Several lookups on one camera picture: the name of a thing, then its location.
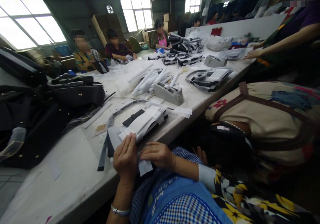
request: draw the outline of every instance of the stacked cardboard box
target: stacked cardboard box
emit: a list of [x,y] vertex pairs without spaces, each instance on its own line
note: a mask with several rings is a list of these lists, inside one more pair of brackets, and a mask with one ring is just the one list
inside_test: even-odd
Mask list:
[[92,17],[92,22],[104,46],[107,43],[110,43],[110,40],[107,37],[107,30],[109,28],[113,29],[118,34],[120,43],[126,41],[121,29],[118,15],[116,13],[108,13],[106,15],[94,15]]
[[145,29],[142,31],[143,40],[145,43],[148,44],[149,47],[150,47],[150,42],[151,42],[151,36],[154,31],[155,31],[154,28]]
[[178,29],[173,13],[164,14],[163,20],[164,20],[163,29],[166,30],[167,32],[173,32]]

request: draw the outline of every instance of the tape roll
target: tape roll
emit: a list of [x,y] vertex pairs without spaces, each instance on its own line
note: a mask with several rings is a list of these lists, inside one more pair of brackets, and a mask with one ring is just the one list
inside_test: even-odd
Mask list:
[[205,72],[199,72],[198,74],[194,75],[194,80],[201,82],[204,81],[207,78],[207,73]]

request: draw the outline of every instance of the pink apron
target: pink apron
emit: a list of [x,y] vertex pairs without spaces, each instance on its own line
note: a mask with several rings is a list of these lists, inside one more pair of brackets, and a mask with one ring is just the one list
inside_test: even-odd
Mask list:
[[161,41],[159,39],[159,35],[157,35],[158,36],[158,41],[159,41],[159,46],[167,46],[167,39],[166,39],[166,37],[164,36],[163,33],[162,33],[162,35],[163,35],[164,39],[161,40]]

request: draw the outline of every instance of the white board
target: white board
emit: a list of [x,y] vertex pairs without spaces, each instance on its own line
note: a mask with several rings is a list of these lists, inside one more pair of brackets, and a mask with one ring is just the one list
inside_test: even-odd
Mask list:
[[[253,37],[269,37],[282,23],[287,14],[272,15],[267,17],[253,18],[209,26],[198,27],[200,31],[204,31],[211,35],[213,28],[222,27],[222,37],[242,37],[245,33],[251,32]],[[186,36],[194,29],[193,27],[186,29]]]

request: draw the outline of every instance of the silver bracelet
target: silver bracelet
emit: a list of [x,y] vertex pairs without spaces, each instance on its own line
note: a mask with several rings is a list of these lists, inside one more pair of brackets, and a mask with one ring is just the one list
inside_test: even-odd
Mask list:
[[114,208],[112,204],[111,204],[111,210],[113,211],[114,214],[117,214],[119,216],[128,216],[131,212],[131,209],[126,211],[120,211],[117,208]]

